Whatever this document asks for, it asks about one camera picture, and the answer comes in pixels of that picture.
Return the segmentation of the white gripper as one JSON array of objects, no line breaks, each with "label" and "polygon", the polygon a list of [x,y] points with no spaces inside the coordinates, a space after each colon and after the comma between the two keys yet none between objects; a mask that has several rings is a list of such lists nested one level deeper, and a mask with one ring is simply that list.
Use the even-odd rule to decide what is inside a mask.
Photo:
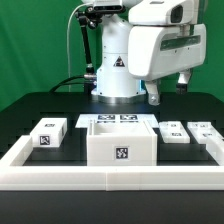
[{"label": "white gripper", "polygon": [[157,82],[152,80],[180,72],[176,92],[185,94],[191,78],[190,69],[201,65],[205,55],[204,24],[195,25],[189,36],[181,35],[180,26],[134,26],[129,35],[129,72],[135,78],[148,81],[145,83],[148,103],[153,106],[160,103],[160,94]]}]

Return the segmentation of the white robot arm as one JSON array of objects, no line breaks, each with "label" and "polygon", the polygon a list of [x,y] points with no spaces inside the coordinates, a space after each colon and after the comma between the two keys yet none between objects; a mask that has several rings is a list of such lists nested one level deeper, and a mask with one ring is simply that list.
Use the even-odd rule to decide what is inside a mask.
[{"label": "white robot arm", "polygon": [[177,73],[187,91],[206,54],[203,0],[82,0],[91,27],[102,27],[102,64],[94,99],[112,104],[160,101],[160,79]]}]

